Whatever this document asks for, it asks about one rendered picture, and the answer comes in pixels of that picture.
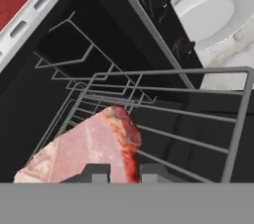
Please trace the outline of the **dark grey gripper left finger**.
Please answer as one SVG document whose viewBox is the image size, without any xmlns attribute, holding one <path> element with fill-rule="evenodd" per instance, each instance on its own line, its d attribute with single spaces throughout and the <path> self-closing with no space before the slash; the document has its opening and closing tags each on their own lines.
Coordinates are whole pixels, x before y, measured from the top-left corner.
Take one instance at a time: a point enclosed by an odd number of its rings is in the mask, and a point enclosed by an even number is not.
<svg viewBox="0 0 254 224">
<path fill-rule="evenodd" d="M 64 182 L 109 183 L 110 164 L 87 164 L 83 171 Z"/>
</svg>

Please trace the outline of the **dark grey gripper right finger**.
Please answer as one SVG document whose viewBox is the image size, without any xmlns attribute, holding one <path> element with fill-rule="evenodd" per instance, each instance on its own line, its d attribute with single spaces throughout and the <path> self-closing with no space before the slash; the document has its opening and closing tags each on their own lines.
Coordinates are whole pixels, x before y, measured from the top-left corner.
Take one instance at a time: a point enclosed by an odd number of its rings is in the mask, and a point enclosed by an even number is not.
<svg viewBox="0 0 254 224">
<path fill-rule="evenodd" d="M 141 183 L 185 182 L 184 179 L 169 173 L 161 164 L 140 164 L 139 180 Z"/>
</svg>

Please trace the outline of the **raw pink steak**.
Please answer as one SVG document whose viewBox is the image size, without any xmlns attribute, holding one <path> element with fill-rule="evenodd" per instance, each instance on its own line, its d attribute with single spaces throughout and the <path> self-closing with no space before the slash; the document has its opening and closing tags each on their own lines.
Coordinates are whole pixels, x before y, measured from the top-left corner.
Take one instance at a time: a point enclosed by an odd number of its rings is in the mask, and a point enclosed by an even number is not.
<svg viewBox="0 0 254 224">
<path fill-rule="evenodd" d="M 135 152 L 141 145 L 140 132 L 126 110 L 110 106 L 48 143 L 17 171 L 14 181 L 59 183 L 88 164 L 109 164 L 111 182 L 135 183 Z"/>
</svg>

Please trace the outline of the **black toaster oven door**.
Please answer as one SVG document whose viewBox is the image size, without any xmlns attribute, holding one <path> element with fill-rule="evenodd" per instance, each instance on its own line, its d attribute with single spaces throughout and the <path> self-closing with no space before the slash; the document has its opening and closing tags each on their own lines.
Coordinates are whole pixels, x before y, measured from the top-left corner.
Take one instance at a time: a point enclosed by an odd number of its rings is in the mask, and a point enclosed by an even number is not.
<svg viewBox="0 0 254 224">
<path fill-rule="evenodd" d="M 207 149 L 210 144 L 227 149 L 234 125 L 228 122 L 169 113 L 176 108 L 184 111 L 234 118 L 241 98 L 232 95 L 190 94 L 184 103 L 157 100 L 161 109 L 137 108 L 133 121 L 140 127 L 141 150 L 158 159 L 184 168 L 204 178 L 219 182 L 226 154 Z M 251 94 L 242 130 L 241 141 L 231 180 L 254 182 L 254 92 Z"/>
</svg>

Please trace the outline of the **black toaster oven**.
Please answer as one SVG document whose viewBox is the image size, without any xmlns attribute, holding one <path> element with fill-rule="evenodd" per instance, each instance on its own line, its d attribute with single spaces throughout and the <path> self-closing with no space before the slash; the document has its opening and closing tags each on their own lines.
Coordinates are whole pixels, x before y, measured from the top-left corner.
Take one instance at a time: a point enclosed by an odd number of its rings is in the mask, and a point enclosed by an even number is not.
<svg viewBox="0 0 254 224">
<path fill-rule="evenodd" d="M 28 0 L 0 32 L 0 182 L 28 160 L 64 86 L 105 70 L 200 68 L 171 0 Z"/>
</svg>

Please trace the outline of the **black toaster oven knob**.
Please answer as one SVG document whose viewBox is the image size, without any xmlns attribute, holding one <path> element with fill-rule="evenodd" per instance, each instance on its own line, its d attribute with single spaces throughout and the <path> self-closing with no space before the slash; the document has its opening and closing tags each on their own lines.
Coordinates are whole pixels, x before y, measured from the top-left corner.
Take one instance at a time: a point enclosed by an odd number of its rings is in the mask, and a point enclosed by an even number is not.
<svg viewBox="0 0 254 224">
<path fill-rule="evenodd" d="M 142 0 L 142 1 L 145 7 L 149 10 L 151 17 L 158 23 L 161 23 L 167 14 L 168 5 L 171 3 L 171 0 Z"/>
<path fill-rule="evenodd" d="M 191 42 L 187 39 L 179 39 L 175 42 L 173 51 L 178 59 L 185 59 L 188 55 L 191 54 L 194 46 L 195 42 Z"/>
</svg>

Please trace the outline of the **white round plate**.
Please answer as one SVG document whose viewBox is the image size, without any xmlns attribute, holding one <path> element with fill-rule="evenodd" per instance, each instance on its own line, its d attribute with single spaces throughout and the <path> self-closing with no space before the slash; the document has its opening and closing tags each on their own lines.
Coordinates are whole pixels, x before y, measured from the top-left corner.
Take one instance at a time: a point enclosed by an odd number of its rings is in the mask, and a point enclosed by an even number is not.
<svg viewBox="0 0 254 224">
<path fill-rule="evenodd" d="M 254 14 L 254 0 L 182 0 L 175 10 L 195 49 L 202 52 L 241 29 Z"/>
</svg>

